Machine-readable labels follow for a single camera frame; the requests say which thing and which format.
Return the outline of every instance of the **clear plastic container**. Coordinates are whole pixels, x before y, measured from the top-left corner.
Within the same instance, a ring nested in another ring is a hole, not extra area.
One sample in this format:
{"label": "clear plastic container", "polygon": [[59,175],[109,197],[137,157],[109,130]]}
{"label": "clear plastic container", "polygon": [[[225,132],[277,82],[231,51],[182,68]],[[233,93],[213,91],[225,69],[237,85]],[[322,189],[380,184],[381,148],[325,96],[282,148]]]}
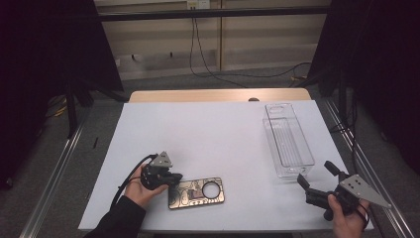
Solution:
{"label": "clear plastic container", "polygon": [[266,105],[263,124],[277,175],[283,179],[306,176],[315,162],[293,106]]}

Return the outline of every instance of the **metal plate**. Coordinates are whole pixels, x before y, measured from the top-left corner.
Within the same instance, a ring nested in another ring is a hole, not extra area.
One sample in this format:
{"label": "metal plate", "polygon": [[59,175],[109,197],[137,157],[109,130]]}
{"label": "metal plate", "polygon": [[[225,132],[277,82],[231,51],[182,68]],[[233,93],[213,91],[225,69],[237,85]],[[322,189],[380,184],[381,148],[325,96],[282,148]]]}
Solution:
{"label": "metal plate", "polygon": [[377,193],[359,175],[354,175],[340,182],[340,186],[356,197],[368,200],[390,209],[392,207],[379,193]]}
{"label": "metal plate", "polygon": [[181,181],[177,186],[170,187],[168,194],[170,209],[209,205],[225,200],[220,178]]}

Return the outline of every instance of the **white tabletop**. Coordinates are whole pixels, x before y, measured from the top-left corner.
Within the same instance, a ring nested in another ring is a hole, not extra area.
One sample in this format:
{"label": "white tabletop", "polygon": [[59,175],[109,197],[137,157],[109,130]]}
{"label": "white tabletop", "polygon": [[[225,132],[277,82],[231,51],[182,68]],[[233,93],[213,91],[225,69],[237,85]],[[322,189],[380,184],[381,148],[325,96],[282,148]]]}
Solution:
{"label": "white tabletop", "polygon": [[[183,180],[222,179],[225,202],[170,210],[167,191],[147,208],[142,230],[152,232],[289,232],[331,229],[324,209],[307,204],[295,180],[276,176],[263,128],[272,102],[125,104],[79,225],[91,230],[109,210],[117,187],[145,156],[167,151]],[[307,180],[337,186],[325,161],[346,170],[315,101],[290,101],[315,160]]]}

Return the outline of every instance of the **metal rail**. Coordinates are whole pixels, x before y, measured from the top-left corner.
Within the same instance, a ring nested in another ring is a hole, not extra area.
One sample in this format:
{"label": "metal rail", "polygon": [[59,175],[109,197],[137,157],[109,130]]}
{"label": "metal rail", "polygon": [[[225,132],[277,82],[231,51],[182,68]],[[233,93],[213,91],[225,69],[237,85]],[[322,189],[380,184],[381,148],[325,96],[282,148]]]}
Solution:
{"label": "metal rail", "polygon": [[255,17],[277,15],[316,15],[327,14],[329,6],[314,7],[287,7],[287,8],[241,8],[241,9],[206,9],[206,10],[175,10],[157,12],[120,12],[100,13],[98,15],[71,15],[52,16],[49,20],[58,20],[62,23],[72,22],[116,22],[163,19],[189,19],[189,18],[221,18],[221,17]]}
{"label": "metal rail", "polygon": [[[338,116],[338,108],[335,103],[330,99],[326,100],[326,105],[331,113],[331,116],[334,122],[337,125],[340,124],[340,117]],[[353,146],[353,133],[350,130],[343,130],[342,136],[346,141],[349,149],[352,149]],[[416,237],[413,231],[410,229],[407,221],[405,220],[403,214],[399,210],[398,206],[393,201],[392,197],[387,192],[386,188],[383,186],[382,182],[380,181],[379,177],[377,176],[376,172],[374,171],[373,167],[371,166],[370,162],[368,161],[367,156],[363,152],[361,146],[358,142],[355,141],[355,155],[357,158],[357,163],[359,168],[362,169],[364,176],[367,179],[367,182],[376,189],[378,193],[380,193],[390,204],[392,204],[391,209],[384,208],[383,211],[388,217],[390,223],[392,224],[395,232],[398,234],[398,237],[408,238],[408,237]]]}
{"label": "metal rail", "polygon": [[40,231],[40,228],[44,222],[44,219],[47,215],[47,212],[50,208],[50,205],[53,202],[53,196],[59,186],[62,175],[65,172],[65,168],[71,158],[71,155],[74,151],[74,148],[77,145],[78,139],[80,138],[83,126],[87,120],[90,108],[84,108],[80,117],[80,124],[78,125],[73,136],[67,140],[63,151],[58,159],[58,162],[52,172],[50,180],[47,183],[46,188],[43,191],[43,194],[40,197],[35,209],[33,210],[30,218],[28,219],[20,238],[35,238]]}

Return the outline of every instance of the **electrical cable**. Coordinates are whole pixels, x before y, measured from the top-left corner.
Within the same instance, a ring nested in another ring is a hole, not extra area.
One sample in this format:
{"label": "electrical cable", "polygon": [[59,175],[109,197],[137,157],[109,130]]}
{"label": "electrical cable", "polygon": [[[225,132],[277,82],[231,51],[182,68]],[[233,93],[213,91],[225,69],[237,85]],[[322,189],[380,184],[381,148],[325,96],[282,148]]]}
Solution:
{"label": "electrical cable", "polygon": [[355,213],[361,218],[361,220],[364,222],[364,228],[362,229],[363,231],[367,228],[367,226],[368,226],[368,223],[370,222],[370,216],[368,215],[368,211],[367,211],[367,209],[364,207],[364,206],[362,206],[360,203],[359,203],[359,206],[365,211],[365,213],[366,213],[366,215],[367,215],[367,218],[365,218],[363,215],[362,215],[362,213],[361,212],[359,212],[357,209],[355,210]]}
{"label": "electrical cable", "polygon": [[155,159],[158,156],[158,154],[154,154],[154,155],[148,155],[146,157],[144,157],[134,168],[133,170],[130,172],[130,174],[127,176],[127,178],[123,181],[123,183],[118,186],[118,191],[117,193],[115,193],[114,199],[112,200],[111,203],[111,207],[114,207],[115,204],[117,204],[118,199],[120,198],[121,193],[123,192],[124,188],[126,188],[127,184],[130,182],[131,180],[131,176],[133,175],[133,173],[136,171],[136,169],[139,168],[139,166],[142,165],[142,163],[148,159]]}
{"label": "electrical cable", "polygon": [[[193,48],[194,48],[194,35],[195,35],[195,28],[196,28],[195,26],[197,27],[197,40],[198,40],[198,46],[199,46],[199,48],[200,48],[201,58],[203,59],[204,66],[206,67],[206,69],[207,69],[207,71],[210,73],[210,75],[202,76],[202,75],[197,74],[197,73],[196,73],[196,72],[192,69],[192,50],[193,50]],[[240,87],[247,88],[246,86],[244,86],[244,85],[242,85],[242,84],[240,84],[240,83],[237,83],[237,82],[234,82],[234,81],[231,81],[231,80],[227,80],[227,79],[223,79],[223,78],[221,78],[221,77],[218,77],[218,76],[216,76],[213,72],[211,72],[211,71],[210,71],[210,69],[209,69],[209,68],[208,68],[208,66],[207,66],[207,62],[206,62],[206,60],[205,60],[205,58],[204,58],[204,55],[203,55],[203,50],[202,50],[202,48],[201,48],[200,37],[199,37],[199,35],[198,35],[198,25],[197,25],[197,19],[195,19],[195,18],[193,18],[193,19],[192,19],[192,40],[191,40],[191,51],[190,51],[190,53],[189,53],[189,68],[191,69],[191,72],[192,72],[194,75],[196,75],[196,76],[199,76],[199,77],[213,76],[214,78],[216,78],[216,79],[218,79],[218,80],[225,81],[225,82],[229,82],[229,83],[233,83],[233,84],[238,85],[238,86],[240,86]]]}
{"label": "electrical cable", "polygon": [[49,106],[48,106],[48,108],[50,109],[50,108],[52,108],[52,107],[54,107],[54,106],[56,106],[57,104],[59,104],[59,103],[61,103],[63,100],[65,100],[65,96],[62,96],[59,100],[57,100],[58,99],[58,96],[56,96],[50,103],[49,103]]}
{"label": "electrical cable", "polygon": [[350,130],[353,134],[352,138],[352,163],[355,174],[358,174],[358,167],[356,164],[356,120],[358,119],[358,103],[355,97],[355,93],[352,94],[352,122],[353,126],[350,127]]}
{"label": "electrical cable", "polygon": [[[352,123],[350,124],[350,125],[346,125],[347,123],[347,121],[349,120],[349,118],[352,116]],[[347,131],[347,130],[349,130],[350,128],[352,128],[352,127],[354,127],[354,125],[355,125],[355,123],[356,123],[356,120],[357,120],[357,101],[356,100],[354,100],[354,99],[352,99],[352,106],[351,106],[351,108],[349,109],[349,111],[347,112],[347,115],[346,115],[346,122],[343,122],[343,121],[340,121],[337,125],[335,125],[335,126],[333,126],[333,127],[331,127],[330,129],[328,129],[328,131],[330,132],[330,133],[336,133],[336,132],[343,132],[343,131]]]}
{"label": "electrical cable", "polygon": [[130,178],[129,182],[134,180],[134,179],[139,179],[140,177],[134,177],[134,178]]}
{"label": "electrical cable", "polygon": [[133,61],[137,61],[136,57],[134,55],[132,55],[132,60]]}
{"label": "electrical cable", "polygon": [[293,85],[294,85],[294,82],[297,80],[296,79],[296,71],[295,71],[295,67],[293,67],[292,68],[293,69],[293,76],[291,77],[292,79],[291,79],[291,82],[290,82],[290,84],[287,86],[287,87],[292,87]]}
{"label": "electrical cable", "polygon": [[[198,45],[199,45],[199,49],[200,49],[202,60],[204,62],[204,65],[205,65],[207,71],[210,73],[208,75],[200,75],[200,74],[197,74],[193,70],[193,68],[192,68],[192,51],[193,51],[193,48],[194,48],[195,31],[197,32],[197,41],[198,41]],[[190,66],[191,72],[194,75],[196,75],[196,76],[199,76],[199,77],[211,77],[212,76],[212,77],[215,77],[215,78],[217,78],[219,80],[227,81],[227,82],[234,83],[236,85],[245,87],[245,86],[243,86],[243,85],[241,85],[239,83],[236,83],[236,82],[233,82],[233,81],[230,81],[230,80],[226,80],[226,79],[220,78],[218,76],[243,76],[243,77],[256,77],[256,78],[270,78],[270,77],[282,76],[282,75],[285,75],[285,74],[287,74],[287,73],[289,73],[291,71],[293,71],[293,75],[295,75],[295,70],[298,67],[300,67],[302,65],[306,65],[306,64],[311,64],[311,62],[302,62],[302,63],[299,63],[299,64],[295,65],[293,68],[291,68],[291,69],[289,69],[287,71],[284,71],[284,72],[281,72],[281,73],[277,73],[277,74],[272,74],[272,75],[253,75],[253,74],[243,74],[243,73],[214,73],[214,72],[210,71],[210,69],[208,68],[207,62],[206,62],[206,60],[204,58],[204,55],[203,55],[203,51],[202,51],[202,47],[201,47],[201,41],[200,41],[200,36],[199,36],[197,19],[195,19],[195,18],[192,19],[192,39],[191,39],[191,51],[190,51],[190,54],[189,54],[189,66]]]}
{"label": "electrical cable", "polygon": [[60,116],[64,113],[64,111],[67,109],[67,102],[66,99],[64,98],[64,100],[62,101],[62,105],[57,109],[57,111],[55,113],[52,113],[50,115],[47,115],[45,117],[45,120],[51,118],[51,117],[57,117]]}

